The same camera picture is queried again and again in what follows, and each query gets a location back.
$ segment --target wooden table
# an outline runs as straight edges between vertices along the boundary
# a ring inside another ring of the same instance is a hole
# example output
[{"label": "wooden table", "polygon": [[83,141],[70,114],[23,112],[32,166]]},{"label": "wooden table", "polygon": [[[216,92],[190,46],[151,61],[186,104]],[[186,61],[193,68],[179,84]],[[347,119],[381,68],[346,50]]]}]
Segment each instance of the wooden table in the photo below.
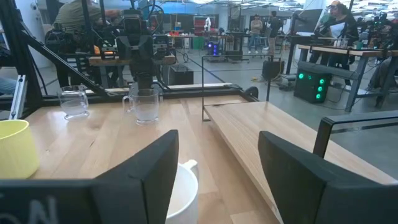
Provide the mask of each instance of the wooden table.
[{"label": "wooden table", "polygon": [[[205,106],[205,111],[275,216],[282,223],[262,171],[257,148],[259,132],[269,131],[310,152],[313,150],[317,132],[268,102]],[[383,171],[333,141],[328,144],[325,159],[376,182],[397,183]]]},{"label": "wooden table", "polygon": [[[122,88],[124,85],[123,80],[123,68],[126,65],[130,65],[130,60],[122,60],[119,56],[116,56],[113,60],[102,60],[99,56],[90,57],[88,62],[91,66],[99,67],[99,72],[101,74],[102,86],[104,88],[109,88],[108,85],[108,73],[106,72],[106,67],[117,67],[118,68],[118,76],[119,76],[119,87]],[[162,65],[171,65],[175,63],[175,56],[169,55],[162,58]]]},{"label": "wooden table", "polygon": [[[206,104],[244,102],[240,96],[206,98]],[[64,120],[61,107],[44,107],[26,120],[39,151],[33,179],[93,178],[133,156],[170,129],[180,136],[180,162],[198,161],[199,223],[277,223],[212,123],[201,121],[201,98],[165,100],[156,125],[138,126],[120,103],[89,106],[90,116]]]},{"label": "wooden table", "polygon": [[308,50],[311,49],[309,45],[298,45],[299,49],[301,49],[300,53],[300,61],[298,63],[298,67],[302,69],[317,69],[321,70],[325,73],[331,73],[340,78],[345,78],[349,80],[353,80],[351,89],[349,91],[349,96],[347,99],[347,104],[345,110],[347,112],[351,112],[352,107],[355,104],[355,100],[357,98],[364,97],[374,97],[376,96],[376,106],[381,107],[386,96],[388,95],[388,89],[390,87],[390,83],[394,80],[395,71],[398,69],[398,50],[390,50],[387,52],[387,57],[391,58],[391,63],[389,65],[389,73],[387,74],[386,81],[384,82],[382,88],[379,92],[370,93],[370,94],[358,94],[359,86],[362,81],[362,77],[364,75],[364,71],[366,65],[368,64],[369,57],[383,57],[384,54],[381,50],[346,50],[346,49],[336,49],[332,47],[322,47],[322,46],[312,46],[312,50],[325,52],[325,53],[333,53],[333,54],[349,54],[354,56],[361,57],[358,66],[354,72],[350,72],[347,70],[343,70],[340,68],[328,68],[327,65],[315,65],[314,63],[305,62],[307,60]]}]

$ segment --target mug handle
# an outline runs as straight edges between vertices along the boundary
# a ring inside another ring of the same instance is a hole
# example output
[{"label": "mug handle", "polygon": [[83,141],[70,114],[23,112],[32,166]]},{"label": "mug handle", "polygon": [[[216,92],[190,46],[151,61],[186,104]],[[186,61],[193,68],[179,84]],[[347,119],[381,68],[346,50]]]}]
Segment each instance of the mug handle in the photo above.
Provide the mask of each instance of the mug handle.
[{"label": "mug handle", "polygon": [[182,166],[191,170],[193,172],[193,174],[195,174],[195,176],[197,177],[198,182],[199,182],[199,167],[198,167],[197,161],[190,159],[188,162],[182,164]]},{"label": "mug handle", "polygon": [[[128,110],[126,110],[126,100],[127,99],[129,100],[129,104],[130,104],[130,107],[129,107]],[[123,111],[125,111],[127,113],[130,113],[134,109],[134,108],[132,108],[132,103],[131,103],[131,97],[130,96],[123,97],[122,103],[123,103]]]}]

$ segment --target gray floor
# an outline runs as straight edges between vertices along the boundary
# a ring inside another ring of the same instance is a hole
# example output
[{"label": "gray floor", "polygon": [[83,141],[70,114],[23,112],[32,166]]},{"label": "gray floor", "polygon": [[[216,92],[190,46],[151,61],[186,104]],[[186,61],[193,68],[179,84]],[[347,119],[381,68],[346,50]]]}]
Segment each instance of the gray floor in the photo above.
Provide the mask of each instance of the gray floor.
[{"label": "gray floor", "polygon": [[[201,64],[201,56],[204,54],[205,52],[191,50],[189,57],[194,62],[190,60],[187,63],[183,62],[183,58],[180,54],[177,55],[178,61],[181,64],[184,64],[195,72],[195,83],[201,83],[201,67],[196,63]],[[287,61],[287,52],[284,52],[282,58]],[[264,82],[252,82],[253,77],[258,77],[258,79],[261,78],[263,59],[259,57],[248,57],[248,59],[249,61],[238,63],[205,62],[205,68],[210,71],[205,72],[205,83],[220,83],[221,81],[219,79],[222,79],[225,82],[237,84],[244,89],[249,88],[250,86],[256,86],[260,91],[259,99],[265,100],[267,91],[266,84]],[[294,62],[291,73],[295,73],[296,64],[297,63]],[[351,69],[353,70],[355,67],[356,64],[352,65]],[[49,95],[56,94],[57,89],[59,89],[59,84],[55,69],[53,67],[49,67],[40,69],[40,71],[44,78],[44,82],[46,83]],[[361,84],[362,89],[367,87],[369,79],[373,74],[373,70],[371,70],[371,68],[367,68],[365,71],[368,72],[364,75],[364,79]],[[17,73],[13,68],[3,68],[0,70],[0,75],[16,78]],[[124,78],[132,80],[128,68],[124,70]],[[343,83],[343,80],[339,79],[334,79],[333,81]],[[340,93],[341,90],[329,88],[326,102],[320,105],[313,105],[294,97],[292,91],[280,91],[278,88],[272,87],[270,101],[288,114],[317,130],[319,122],[323,117],[346,114],[344,108],[348,97],[347,92],[342,93],[341,100],[338,103],[331,102],[338,101]],[[374,105],[375,98],[363,98],[354,105],[352,113],[398,110],[398,94],[390,94],[380,110],[375,108]],[[398,179],[397,136],[398,126],[395,126],[333,134],[331,139],[343,146],[345,149]]]}]

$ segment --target black box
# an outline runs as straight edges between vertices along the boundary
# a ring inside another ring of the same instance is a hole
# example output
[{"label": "black box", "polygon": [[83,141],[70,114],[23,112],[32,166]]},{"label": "black box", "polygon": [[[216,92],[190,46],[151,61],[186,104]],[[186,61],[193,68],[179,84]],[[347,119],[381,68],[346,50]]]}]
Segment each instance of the black box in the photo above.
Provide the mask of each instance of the black box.
[{"label": "black box", "polygon": [[169,85],[193,84],[193,71],[184,65],[171,65],[169,73]]},{"label": "black box", "polygon": [[226,55],[239,55],[239,56],[227,56],[228,59],[231,60],[242,60],[243,59],[243,52],[239,50],[227,50],[225,52]]},{"label": "black box", "polygon": [[310,72],[299,68],[294,96],[309,103],[323,103],[328,93],[331,74]]},{"label": "black box", "polygon": [[269,75],[271,79],[275,78],[278,74],[283,73],[285,70],[285,61],[278,61],[278,62],[270,62],[264,61],[262,63],[262,77],[265,81],[268,80]]}]

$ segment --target glass mug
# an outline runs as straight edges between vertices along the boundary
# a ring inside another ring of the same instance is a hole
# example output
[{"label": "glass mug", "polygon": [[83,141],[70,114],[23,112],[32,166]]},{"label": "glass mug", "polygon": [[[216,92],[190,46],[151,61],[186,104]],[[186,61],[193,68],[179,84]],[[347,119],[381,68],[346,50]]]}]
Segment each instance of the glass mug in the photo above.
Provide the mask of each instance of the glass mug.
[{"label": "glass mug", "polygon": [[130,89],[129,95],[123,97],[123,110],[134,112],[138,125],[153,124],[159,120],[159,92],[153,89]]},{"label": "glass mug", "polygon": [[89,115],[86,88],[84,86],[62,87],[57,93],[61,108],[66,113],[66,120]]}]

